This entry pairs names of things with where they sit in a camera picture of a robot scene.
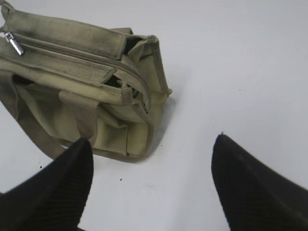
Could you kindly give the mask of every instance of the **bag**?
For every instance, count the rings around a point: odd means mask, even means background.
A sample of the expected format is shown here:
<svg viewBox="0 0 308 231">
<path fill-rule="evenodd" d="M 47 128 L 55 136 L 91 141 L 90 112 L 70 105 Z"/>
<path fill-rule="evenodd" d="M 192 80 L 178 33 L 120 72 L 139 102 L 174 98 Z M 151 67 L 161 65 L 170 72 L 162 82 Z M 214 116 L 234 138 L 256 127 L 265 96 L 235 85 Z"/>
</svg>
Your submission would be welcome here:
<svg viewBox="0 0 308 231">
<path fill-rule="evenodd" d="M 143 159 L 171 93 L 157 37 L 1 11 L 0 100 L 31 140 L 51 158 L 83 137 L 94 154 Z"/>
</svg>

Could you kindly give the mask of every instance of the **white background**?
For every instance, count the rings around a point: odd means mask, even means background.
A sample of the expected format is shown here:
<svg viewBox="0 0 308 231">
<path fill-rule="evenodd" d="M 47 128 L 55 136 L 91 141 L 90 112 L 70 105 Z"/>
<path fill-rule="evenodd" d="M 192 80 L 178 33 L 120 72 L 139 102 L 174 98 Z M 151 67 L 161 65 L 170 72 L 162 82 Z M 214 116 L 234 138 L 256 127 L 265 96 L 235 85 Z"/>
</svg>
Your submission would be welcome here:
<svg viewBox="0 0 308 231">
<path fill-rule="evenodd" d="M 212 181 L 221 132 L 308 188 L 306 0 L 12 0 L 160 38 L 171 95 L 147 160 L 95 157 L 87 231 L 228 231 Z M 0 106 L 0 191 L 51 160 Z"/>
</svg>

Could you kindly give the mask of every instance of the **silver zipper pull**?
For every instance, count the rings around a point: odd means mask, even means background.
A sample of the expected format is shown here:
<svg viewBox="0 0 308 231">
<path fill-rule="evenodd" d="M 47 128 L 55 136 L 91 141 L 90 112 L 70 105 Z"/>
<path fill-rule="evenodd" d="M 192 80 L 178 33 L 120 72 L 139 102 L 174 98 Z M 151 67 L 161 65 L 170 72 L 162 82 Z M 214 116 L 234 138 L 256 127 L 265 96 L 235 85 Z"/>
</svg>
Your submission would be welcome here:
<svg viewBox="0 0 308 231">
<path fill-rule="evenodd" d="M 11 32 L 5 32 L 4 37 L 5 40 L 8 43 L 10 43 L 12 47 L 14 47 L 14 49 L 20 56 L 22 56 L 25 53 L 24 49 L 20 46 L 20 44 L 17 42 L 17 40 L 14 38 Z"/>
</svg>

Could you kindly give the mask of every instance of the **khaki canvas bag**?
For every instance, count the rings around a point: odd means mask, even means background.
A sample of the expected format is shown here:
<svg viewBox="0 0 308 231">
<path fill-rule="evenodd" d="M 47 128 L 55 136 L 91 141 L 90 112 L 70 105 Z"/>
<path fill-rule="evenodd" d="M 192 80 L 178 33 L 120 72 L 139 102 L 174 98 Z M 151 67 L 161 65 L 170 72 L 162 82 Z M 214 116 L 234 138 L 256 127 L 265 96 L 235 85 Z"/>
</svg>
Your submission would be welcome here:
<svg viewBox="0 0 308 231">
<path fill-rule="evenodd" d="M 171 93 L 157 37 L 0 3 L 0 100 L 31 140 L 51 158 L 85 137 L 94 154 L 143 159 Z"/>
</svg>

